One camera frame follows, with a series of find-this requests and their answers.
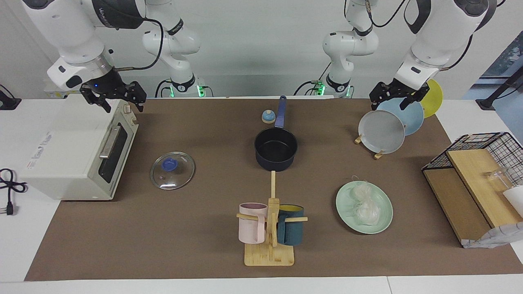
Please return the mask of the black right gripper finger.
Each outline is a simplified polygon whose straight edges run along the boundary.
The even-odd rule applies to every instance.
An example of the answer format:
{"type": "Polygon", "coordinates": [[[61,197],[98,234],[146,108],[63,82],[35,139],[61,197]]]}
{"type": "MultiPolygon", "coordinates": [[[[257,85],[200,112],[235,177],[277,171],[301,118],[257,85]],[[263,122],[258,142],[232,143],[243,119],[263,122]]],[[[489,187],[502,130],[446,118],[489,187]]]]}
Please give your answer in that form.
{"type": "Polygon", "coordinates": [[[97,105],[103,108],[103,110],[107,113],[111,112],[112,107],[106,101],[106,97],[104,95],[95,95],[87,84],[82,84],[82,86],[80,86],[80,93],[88,104],[97,105]]]}
{"type": "Polygon", "coordinates": [[[125,84],[125,101],[134,104],[138,111],[144,110],[146,92],[138,81],[125,84]]]}

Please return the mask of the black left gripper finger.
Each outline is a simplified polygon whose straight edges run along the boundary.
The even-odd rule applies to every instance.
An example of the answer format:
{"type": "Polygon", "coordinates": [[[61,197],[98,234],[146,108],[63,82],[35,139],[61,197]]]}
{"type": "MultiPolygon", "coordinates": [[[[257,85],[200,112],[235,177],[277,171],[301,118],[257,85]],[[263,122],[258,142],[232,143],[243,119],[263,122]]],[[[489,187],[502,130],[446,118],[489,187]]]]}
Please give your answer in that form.
{"type": "Polygon", "coordinates": [[[379,104],[387,98],[387,85],[384,82],[378,82],[369,93],[369,98],[372,110],[377,110],[379,104]]]}
{"type": "Polygon", "coordinates": [[[401,102],[401,109],[405,110],[413,102],[421,102],[430,88],[420,88],[418,91],[407,94],[407,96],[401,102]]]}

